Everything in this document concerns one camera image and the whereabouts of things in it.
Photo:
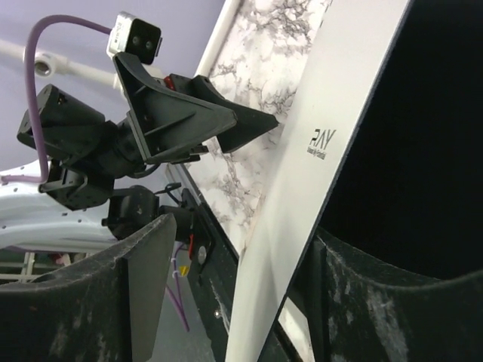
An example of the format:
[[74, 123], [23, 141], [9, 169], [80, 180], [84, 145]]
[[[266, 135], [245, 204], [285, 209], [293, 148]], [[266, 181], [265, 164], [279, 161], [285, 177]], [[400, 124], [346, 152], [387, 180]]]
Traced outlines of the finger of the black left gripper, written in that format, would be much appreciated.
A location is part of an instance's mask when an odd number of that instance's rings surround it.
[[232, 153], [278, 127], [278, 121], [272, 114], [224, 97], [218, 97], [218, 105], [223, 108], [218, 120], [218, 143], [223, 153]]

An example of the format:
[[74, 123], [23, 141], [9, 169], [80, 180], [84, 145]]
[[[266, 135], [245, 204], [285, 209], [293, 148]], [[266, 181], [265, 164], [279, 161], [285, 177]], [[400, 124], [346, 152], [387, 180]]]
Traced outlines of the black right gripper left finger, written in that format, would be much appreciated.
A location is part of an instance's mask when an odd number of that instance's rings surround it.
[[148, 361], [177, 230], [160, 216], [29, 283], [1, 286], [3, 361]]

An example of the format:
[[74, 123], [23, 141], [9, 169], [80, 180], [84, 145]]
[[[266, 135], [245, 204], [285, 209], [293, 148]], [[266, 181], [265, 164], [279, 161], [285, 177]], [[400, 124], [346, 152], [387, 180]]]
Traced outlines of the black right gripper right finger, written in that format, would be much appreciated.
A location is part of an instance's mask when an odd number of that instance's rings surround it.
[[450, 280], [383, 262], [318, 229], [312, 239], [316, 361], [480, 361], [482, 273]]

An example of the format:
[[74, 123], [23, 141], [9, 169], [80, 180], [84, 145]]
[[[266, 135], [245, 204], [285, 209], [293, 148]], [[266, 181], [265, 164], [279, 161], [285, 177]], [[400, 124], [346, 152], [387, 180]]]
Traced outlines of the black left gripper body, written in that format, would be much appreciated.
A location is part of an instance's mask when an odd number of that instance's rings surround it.
[[145, 163], [173, 161], [234, 126], [231, 109], [171, 90], [157, 82], [133, 54], [118, 53], [112, 60]]

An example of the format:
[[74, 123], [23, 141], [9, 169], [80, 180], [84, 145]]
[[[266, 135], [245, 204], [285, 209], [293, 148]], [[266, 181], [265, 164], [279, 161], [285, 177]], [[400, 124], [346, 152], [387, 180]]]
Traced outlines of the white folder black inside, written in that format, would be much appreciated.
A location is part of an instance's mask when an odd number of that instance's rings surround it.
[[482, 273], [482, 3], [335, 1], [238, 264], [227, 361], [256, 361], [318, 229], [395, 267]]

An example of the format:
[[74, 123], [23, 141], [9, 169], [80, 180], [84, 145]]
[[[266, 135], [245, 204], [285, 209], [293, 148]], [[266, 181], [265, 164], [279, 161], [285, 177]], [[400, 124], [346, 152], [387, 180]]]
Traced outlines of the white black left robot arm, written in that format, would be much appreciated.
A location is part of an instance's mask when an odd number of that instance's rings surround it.
[[154, 78], [125, 52], [113, 63], [129, 106], [119, 123], [52, 84], [38, 94], [48, 178], [2, 181], [3, 248], [97, 249], [126, 238], [162, 207], [156, 192], [117, 189], [117, 179], [199, 161], [211, 138], [234, 152], [278, 126], [275, 116], [225, 99], [204, 76]]

